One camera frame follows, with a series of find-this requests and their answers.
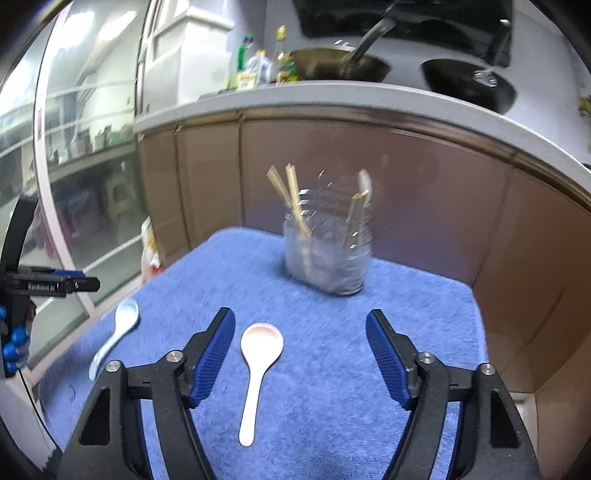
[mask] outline pan handle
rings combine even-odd
[[[386,33],[392,30],[396,26],[396,20],[390,17],[381,19],[374,27],[368,31],[363,38],[361,43],[356,50],[345,59],[345,62],[356,65],[359,63],[363,55],[369,50],[369,48],[382,38]]]
[[[501,20],[499,28],[492,37],[491,44],[488,45],[484,61],[486,64],[494,67],[498,65],[498,57],[500,56],[503,48],[511,35],[511,22],[508,20]]]

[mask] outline utensil holder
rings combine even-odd
[[[286,214],[283,234],[287,272],[330,294],[347,296],[359,292],[371,260],[368,219],[348,219],[343,209],[325,201],[326,195],[303,190],[301,198],[304,221],[311,235],[303,234],[294,216]],[[351,221],[358,221],[356,228],[351,228]]]

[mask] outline brown cabinet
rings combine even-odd
[[[174,142],[172,128],[145,135],[139,141],[146,202],[165,267],[189,251]]]
[[[476,151],[387,127],[334,121],[247,121],[245,226],[281,233],[282,203],[265,178],[296,166],[300,188],[366,168],[374,183],[374,255],[468,285],[483,261],[509,166]]]
[[[535,395],[538,460],[544,478],[559,480],[591,433],[591,334]]]
[[[178,172],[191,248],[242,223],[238,125],[183,128]]]
[[[502,221],[474,286],[488,349],[512,391],[537,391],[591,329],[591,216],[514,170]]]

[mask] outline cabinet door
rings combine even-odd
[[[191,248],[242,223],[238,125],[182,129],[178,170]]]
[[[590,332],[591,216],[516,170],[474,295],[491,361],[511,391],[537,391]]]
[[[457,145],[386,127],[330,121],[249,121],[242,130],[245,226],[281,233],[283,206],[265,178],[296,166],[300,188],[372,177],[374,255],[469,285],[476,275],[509,167]]]
[[[154,235],[161,260],[168,267],[189,251],[173,131],[146,135],[139,142],[139,157]]]

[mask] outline blue gripper pad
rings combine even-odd
[[[381,310],[369,312],[365,333],[390,397],[410,410],[420,389],[414,363],[416,348],[406,335],[394,331]]]
[[[195,408],[199,403],[212,392],[213,384],[216,381],[217,374],[226,358],[230,343],[234,338],[236,329],[236,317],[234,312],[227,310],[223,319],[215,325],[216,319],[209,326],[204,334],[210,336],[209,343],[205,347],[199,362],[195,366],[193,375],[193,388],[189,394],[189,404]]]

